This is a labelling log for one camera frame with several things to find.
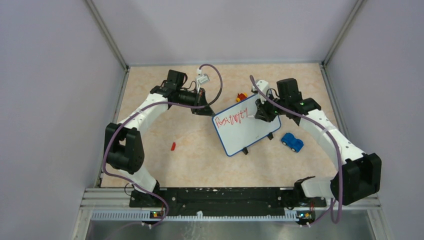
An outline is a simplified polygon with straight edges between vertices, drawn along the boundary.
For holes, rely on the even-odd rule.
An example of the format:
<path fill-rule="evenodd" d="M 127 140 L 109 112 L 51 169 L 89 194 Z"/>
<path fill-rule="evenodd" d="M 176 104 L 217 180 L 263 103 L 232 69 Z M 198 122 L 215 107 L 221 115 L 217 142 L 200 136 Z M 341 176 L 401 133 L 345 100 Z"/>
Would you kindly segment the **blue framed whiteboard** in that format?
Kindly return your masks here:
<path fill-rule="evenodd" d="M 234 156 L 241 152 L 242 148 L 281 128 L 282 123 L 278 116 L 272 122 L 247 117 L 257 112 L 258 99 L 257 94 L 251 95 L 212 117 L 212 124 L 228 157 Z"/>

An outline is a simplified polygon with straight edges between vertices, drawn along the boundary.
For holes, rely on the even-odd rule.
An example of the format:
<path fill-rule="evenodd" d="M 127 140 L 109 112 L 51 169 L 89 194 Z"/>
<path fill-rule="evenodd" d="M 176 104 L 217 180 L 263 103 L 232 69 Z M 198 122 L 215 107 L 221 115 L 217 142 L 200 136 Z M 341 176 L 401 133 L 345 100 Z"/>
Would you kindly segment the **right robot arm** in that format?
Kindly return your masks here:
<path fill-rule="evenodd" d="M 334 177 L 310 176 L 294 184 L 293 200 L 307 206 L 313 198 L 333 198 L 343 206 L 376 194 L 380 190 L 382 160 L 376 153 L 365 153 L 348 140 L 329 120 L 313 98 L 303 98 L 294 78 L 277 81 L 278 96 L 269 83 L 249 77 L 252 92 L 259 96 L 255 119 L 270 122 L 283 115 L 305 130 L 333 162 Z"/>

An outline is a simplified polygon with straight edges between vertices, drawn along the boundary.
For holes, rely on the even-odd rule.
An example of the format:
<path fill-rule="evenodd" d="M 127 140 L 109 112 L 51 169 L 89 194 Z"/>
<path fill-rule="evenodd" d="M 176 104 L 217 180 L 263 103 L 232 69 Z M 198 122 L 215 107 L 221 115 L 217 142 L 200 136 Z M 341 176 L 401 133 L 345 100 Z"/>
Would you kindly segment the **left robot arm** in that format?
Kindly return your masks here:
<path fill-rule="evenodd" d="M 120 174 L 115 177 L 132 184 L 137 192 L 142 193 L 141 200 L 149 207 L 160 202 L 161 194 L 155 190 L 159 186 L 158 181 L 144 166 L 142 135 L 171 106 L 190 108 L 194 115 L 214 115 L 206 100 L 206 91 L 201 87 L 209 82 L 209 76 L 199 68 L 194 80 L 194 90 L 184 87 L 187 78 L 186 73 L 169 70 L 167 78 L 150 90 L 145 101 L 136 110 L 119 123 L 109 123 L 105 129 L 103 172 L 108 176 L 113 175 L 107 171 L 107 165 L 118 170 Z"/>

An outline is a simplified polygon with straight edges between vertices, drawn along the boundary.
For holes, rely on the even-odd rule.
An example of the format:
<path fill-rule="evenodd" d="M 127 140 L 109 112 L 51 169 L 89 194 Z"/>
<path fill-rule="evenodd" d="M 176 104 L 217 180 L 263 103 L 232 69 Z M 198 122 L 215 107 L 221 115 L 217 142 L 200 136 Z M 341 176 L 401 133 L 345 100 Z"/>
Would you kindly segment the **metal whiteboard stand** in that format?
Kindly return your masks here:
<path fill-rule="evenodd" d="M 254 143 L 252 143 L 252 144 L 250 144 L 250 145 L 248 145 L 248 146 L 243 147 L 243 148 L 242 148 L 242 150 L 241 150 L 241 152 L 242 152 L 244 155 L 248 155 L 248 154 L 249 154 L 249 150 L 250 150 L 252 147 L 258 148 L 258 147 L 259 147 L 260 145 L 262 145 L 262 144 L 263 144 L 266 140 L 267 140 L 267 141 L 272 141 L 272 140 L 273 140 L 273 138 L 274 138 L 274 133 L 273 133 L 273 132 L 269 132 L 266 136 L 262 137 L 261 139 L 259 139 L 259 140 L 255 141 Z"/>

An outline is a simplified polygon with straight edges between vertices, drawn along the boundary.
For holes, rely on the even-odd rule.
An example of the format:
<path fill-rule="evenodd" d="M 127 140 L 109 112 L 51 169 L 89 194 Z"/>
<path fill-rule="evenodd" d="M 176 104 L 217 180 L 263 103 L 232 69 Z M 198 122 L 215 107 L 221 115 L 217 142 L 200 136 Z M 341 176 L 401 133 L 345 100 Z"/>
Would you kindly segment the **colourful toy brick vehicle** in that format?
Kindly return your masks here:
<path fill-rule="evenodd" d="M 235 101 L 236 101 L 237 103 L 239 103 L 239 102 L 244 101 L 244 100 L 245 100 L 245 99 L 247 99 L 247 98 L 248 98 L 247 93 L 242 92 L 242 93 L 238 93 L 238 94 L 237 94 L 237 97 L 236 97 Z"/>

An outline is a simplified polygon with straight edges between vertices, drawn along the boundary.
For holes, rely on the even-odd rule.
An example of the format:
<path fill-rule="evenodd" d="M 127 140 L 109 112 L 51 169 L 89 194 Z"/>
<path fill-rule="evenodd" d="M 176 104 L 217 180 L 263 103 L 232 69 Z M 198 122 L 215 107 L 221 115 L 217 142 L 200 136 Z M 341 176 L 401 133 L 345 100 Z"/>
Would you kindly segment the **blue toy car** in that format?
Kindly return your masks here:
<path fill-rule="evenodd" d="M 290 132 L 285 133 L 280 141 L 295 153 L 298 153 L 304 147 L 304 142 Z"/>

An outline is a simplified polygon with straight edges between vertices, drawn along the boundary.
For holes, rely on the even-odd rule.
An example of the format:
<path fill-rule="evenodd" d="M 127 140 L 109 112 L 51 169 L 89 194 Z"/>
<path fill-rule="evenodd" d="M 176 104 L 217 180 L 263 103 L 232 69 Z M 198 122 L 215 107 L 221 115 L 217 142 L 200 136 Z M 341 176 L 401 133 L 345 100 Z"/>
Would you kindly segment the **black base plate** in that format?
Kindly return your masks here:
<path fill-rule="evenodd" d="M 291 187 L 168 187 L 154 190 L 154 195 L 133 190 L 129 206 L 168 211 L 168 218 L 198 212 L 205 217 L 274 217 L 327 203 L 320 197 L 301 198 Z"/>

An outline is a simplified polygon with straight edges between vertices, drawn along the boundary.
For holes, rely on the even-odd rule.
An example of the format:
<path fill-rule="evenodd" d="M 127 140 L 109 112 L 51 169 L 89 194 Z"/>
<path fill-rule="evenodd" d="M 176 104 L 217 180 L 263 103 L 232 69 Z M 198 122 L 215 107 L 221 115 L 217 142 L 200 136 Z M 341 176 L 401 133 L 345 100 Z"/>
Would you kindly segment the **right aluminium frame post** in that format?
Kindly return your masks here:
<path fill-rule="evenodd" d="M 345 36 L 348 34 L 352 24 L 354 23 L 357 15 L 362 10 L 363 6 L 367 3 L 367 0 L 356 0 L 355 4 L 353 5 L 350 13 L 347 15 L 346 20 L 344 21 L 340 31 L 338 32 L 336 38 L 334 39 L 333 43 L 331 44 L 327 54 L 325 55 L 325 58 L 321 62 L 321 65 L 323 68 L 326 68 L 329 63 L 331 62 L 332 58 L 334 57 L 334 54 L 338 50 L 338 47 L 342 44 Z"/>

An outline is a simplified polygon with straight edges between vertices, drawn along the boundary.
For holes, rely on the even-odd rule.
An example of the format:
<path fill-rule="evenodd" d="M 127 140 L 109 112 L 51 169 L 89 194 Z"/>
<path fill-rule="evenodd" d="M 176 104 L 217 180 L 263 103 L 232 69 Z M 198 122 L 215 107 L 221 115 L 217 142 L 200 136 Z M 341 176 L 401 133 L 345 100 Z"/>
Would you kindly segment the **aluminium frame post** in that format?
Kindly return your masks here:
<path fill-rule="evenodd" d="M 329 63 L 331 62 L 332 58 L 334 57 L 334 54 L 338 50 L 338 47 L 342 44 L 345 36 L 348 34 L 352 24 L 354 23 L 357 15 L 362 10 L 363 6 L 367 3 L 367 0 L 356 0 L 355 4 L 353 5 L 350 13 L 347 15 L 346 20 L 344 21 L 340 31 L 338 32 L 336 38 L 334 39 L 333 43 L 331 44 L 327 54 L 325 55 L 325 58 L 321 62 L 321 65 L 323 68 L 326 68 Z"/>
<path fill-rule="evenodd" d="M 92 18 L 97 25 L 100 33 L 102 34 L 104 40 L 106 41 L 109 49 L 111 50 L 112 54 L 118 61 L 119 65 L 123 68 L 125 72 L 128 72 L 128 69 L 130 68 L 127 62 L 125 61 L 116 41 L 114 40 L 112 34 L 110 33 L 106 22 L 104 21 L 103 17 L 101 16 L 101 13 L 99 12 L 97 6 L 95 5 L 93 0 L 84 0 L 83 1 L 85 5 L 87 6 L 90 14 L 92 15 Z"/>

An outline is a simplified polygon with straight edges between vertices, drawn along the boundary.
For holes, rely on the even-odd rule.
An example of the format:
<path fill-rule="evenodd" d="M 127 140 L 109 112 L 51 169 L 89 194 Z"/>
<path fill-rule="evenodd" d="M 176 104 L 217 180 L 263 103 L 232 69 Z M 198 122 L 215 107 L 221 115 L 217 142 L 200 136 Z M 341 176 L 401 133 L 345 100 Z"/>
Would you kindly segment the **left aluminium frame post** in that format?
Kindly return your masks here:
<path fill-rule="evenodd" d="M 111 50 L 112 54 L 118 61 L 119 65 L 123 68 L 125 72 L 128 72 L 128 69 L 130 68 L 127 62 L 125 61 L 116 41 L 114 40 L 112 34 L 110 33 L 106 22 L 104 21 L 103 17 L 101 16 L 101 13 L 99 12 L 97 6 L 95 5 L 93 0 L 84 0 L 83 1 L 85 5 L 87 6 L 90 14 L 92 15 L 92 18 L 97 25 L 100 33 L 102 34 L 104 40 L 106 41 L 109 49 Z"/>

